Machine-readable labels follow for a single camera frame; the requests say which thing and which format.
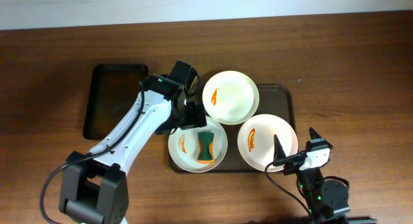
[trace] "table surface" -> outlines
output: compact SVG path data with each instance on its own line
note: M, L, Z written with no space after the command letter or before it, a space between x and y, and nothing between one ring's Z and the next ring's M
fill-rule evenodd
M334 149L323 175L350 181L348 216L413 220L413 12L329 14L0 32L0 216L44 223L39 193L82 137L93 67L177 60L200 74L237 70L293 95L300 149L314 127ZM130 223L247 223L305 211L263 174L171 172L153 135L129 177ZM274 175L295 195L295 176ZM57 209L61 174L46 196Z

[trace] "white wall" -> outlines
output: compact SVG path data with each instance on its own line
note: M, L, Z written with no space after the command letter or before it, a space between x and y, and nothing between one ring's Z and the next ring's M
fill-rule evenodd
M0 0L0 29L413 9L413 0Z

